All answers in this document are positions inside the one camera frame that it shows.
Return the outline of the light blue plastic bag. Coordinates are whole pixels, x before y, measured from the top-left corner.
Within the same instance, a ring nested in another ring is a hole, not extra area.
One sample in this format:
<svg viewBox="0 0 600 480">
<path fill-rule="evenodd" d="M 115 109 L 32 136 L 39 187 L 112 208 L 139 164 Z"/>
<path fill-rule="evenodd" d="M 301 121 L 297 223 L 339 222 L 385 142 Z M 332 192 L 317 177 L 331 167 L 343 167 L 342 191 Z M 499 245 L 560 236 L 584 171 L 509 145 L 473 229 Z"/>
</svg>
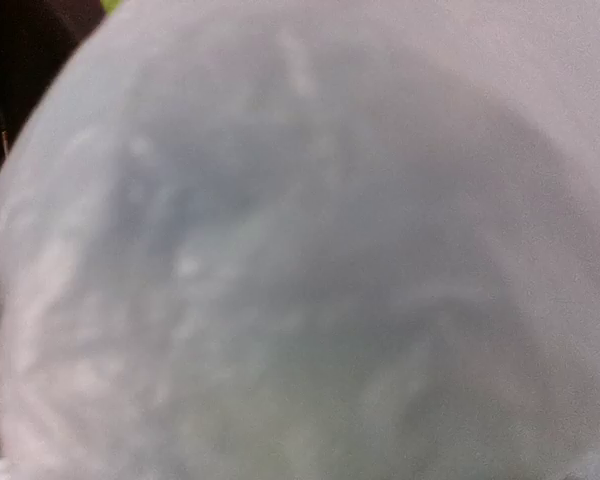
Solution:
<svg viewBox="0 0 600 480">
<path fill-rule="evenodd" d="M 600 479 L 600 1 L 128 1 L 0 171 L 0 479 Z"/>
</svg>

